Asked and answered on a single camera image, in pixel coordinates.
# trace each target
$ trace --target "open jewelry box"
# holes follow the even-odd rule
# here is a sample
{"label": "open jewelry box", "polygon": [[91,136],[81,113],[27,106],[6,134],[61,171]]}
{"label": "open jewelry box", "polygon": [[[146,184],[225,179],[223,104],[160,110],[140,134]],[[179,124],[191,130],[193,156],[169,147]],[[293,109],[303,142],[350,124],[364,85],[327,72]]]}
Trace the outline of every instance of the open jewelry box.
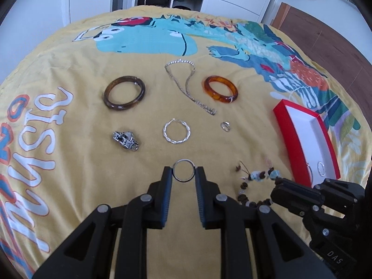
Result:
{"label": "open jewelry box", "polygon": [[339,179],[340,170],[327,129],[314,111],[281,100],[274,114],[284,137],[295,182],[308,187]]}

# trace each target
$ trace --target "screw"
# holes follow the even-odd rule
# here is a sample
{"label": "screw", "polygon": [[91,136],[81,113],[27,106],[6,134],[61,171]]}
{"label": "screw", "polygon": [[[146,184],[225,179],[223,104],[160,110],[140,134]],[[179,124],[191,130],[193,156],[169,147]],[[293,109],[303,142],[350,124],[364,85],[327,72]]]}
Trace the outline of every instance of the screw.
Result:
{"label": "screw", "polygon": [[150,194],[142,194],[140,198],[143,202],[149,202],[151,199],[153,199]]}
{"label": "screw", "polygon": [[106,213],[108,210],[109,210],[108,205],[100,205],[97,208],[97,211],[100,212],[100,213]]}
{"label": "screw", "polygon": [[216,199],[218,201],[226,201],[227,200],[227,196],[225,194],[217,194],[216,195]]}
{"label": "screw", "polygon": [[267,213],[270,212],[271,209],[267,205],[260,205],[260,207],[258,208],[258,210],[260,210],[261,213],[267,214]]}

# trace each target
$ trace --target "brown bangle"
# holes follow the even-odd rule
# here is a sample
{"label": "brown bangle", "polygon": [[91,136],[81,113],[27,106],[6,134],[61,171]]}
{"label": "brown bangle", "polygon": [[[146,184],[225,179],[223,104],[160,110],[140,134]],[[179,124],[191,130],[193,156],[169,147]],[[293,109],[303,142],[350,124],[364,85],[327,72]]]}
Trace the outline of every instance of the brown bangle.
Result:
{"label": "brown bangle", "polygon": [[[109,101],[109,94],[117,84],[124,83],[124,82],[132,82],[135,83],[135,85],[139,85],[141,87],[141,91],[139,95],[132,101],[126,104],[114,104]],[[103,101],[105,102],[105,105],[109,107],[110,109],[114,110],[127,110],[129,108],[134,107],[136,104],[138,104],[140,101],[142,101],[143,97],[145,96],[146,87],[143,81],[135,76],[122,76],[120,78],[117,78],[116,80],[113,80],[106,88],[105,93],[103,94]]]}
{"label": "brown bangle", "polygon": [[[219,83],[226,85],[230,89],[232,96],[223,96],[222,94],[217,93],[209,85],[210,82],[219,82]],[[231,103],[238,98],[238,89],[235,87],[235,85],[232,82],[230,82],[226,78],[223,78],[222,76],[212,75],[208,77],[204,81],[204,90],[211,98],[213,98],[216,101],[223,102],[223,103]]]}

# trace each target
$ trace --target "silver chain necklace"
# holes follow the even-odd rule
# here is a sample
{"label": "silver chain necklace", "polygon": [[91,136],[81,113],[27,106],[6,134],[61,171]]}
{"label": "silver chain necklace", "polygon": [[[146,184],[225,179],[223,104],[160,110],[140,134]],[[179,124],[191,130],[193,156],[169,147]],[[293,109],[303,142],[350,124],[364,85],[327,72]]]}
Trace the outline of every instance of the silver chain necklace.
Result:
{"label": "silver chain necklace", "polygon": [[[177,79],[173,76],[173,74],[171,73],[170,69],[168,68],[170,65],[172,64],[176,64],[176,63],[187,63],[189,65],[192,66],[192,72],[191,74],[189,75],[189,77],[186,79],[186,83],[185,83],[185,89],[184,90],[180,83],[178,83]],[[216,114],[216,110],[215,109],[212,109],[212,108],[209,108],[207,105],[204,105],[202,102],[194,99],[191,94],[189,93],[189,81],[190,81],[190,78],[194,75],[195,73],[195,65],[193,62],[191,61],[187,61],[187,60],[182,60],[182,59],[178,59],[176,61],[171,61],[169,62],[167,65],[165,65],[165,70],[167,71],[168,75],[176,82],[179,90],[181,90],[181,92],[186,95],[190,100],[192,100],[195,104],[197,104],[198,106],[202,107],[205,111],[207,111],[209,114],[211,115],[215,115]]]}

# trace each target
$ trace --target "yellow blanket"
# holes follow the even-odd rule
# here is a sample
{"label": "yellow blanket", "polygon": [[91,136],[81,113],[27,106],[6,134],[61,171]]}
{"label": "yellow blanket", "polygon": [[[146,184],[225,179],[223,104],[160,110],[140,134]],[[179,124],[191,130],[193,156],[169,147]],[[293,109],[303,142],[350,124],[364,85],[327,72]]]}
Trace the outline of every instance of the yellow blanket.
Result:
{"label": "yellow blanket", "polygon": [[[164,69],[176,59],[195,63],[191,95],[184,96]],[[172,65],[181,85],[187,64]],[[146,84],[144,99],[126,111],[108,109],[107,85],[123,75]],[[210,75],[239,89],[231,104],[202,89]],[[136,89],[117,86],[112,100],[130,101]],[[365,185],[371,169],[372,133],[358,105],[323,68],[282,32],[253,22],[156,7],[135,7],[71,24],[40,44],[2,84],[0,100],[0,245],[16,269],[36,269],[99,204],[127,204],[160,180],[164,166],[181,158],[204,166],[207,178],[236,198],[242,173],[270,162],[291,178],[285,144],[273,114],[280,99],[318,112],[335,149],[343,180]],[[191,129],[171,144],[163,126],[173,118]],[[229,122],[231,131],[223,131]],[[133,131],[136,152],[112,139]],[[172,124],[169,135],[184,137]],[[180,169],[180,176],[187,176]],[[250,182],[251,201],[269,197],[274,182]],[[273,205],[303,239],[301,218]],[[168,222],[148,232],[148,278],[218,278],[220,237],[205,231],[193,182],[174,181]]]}

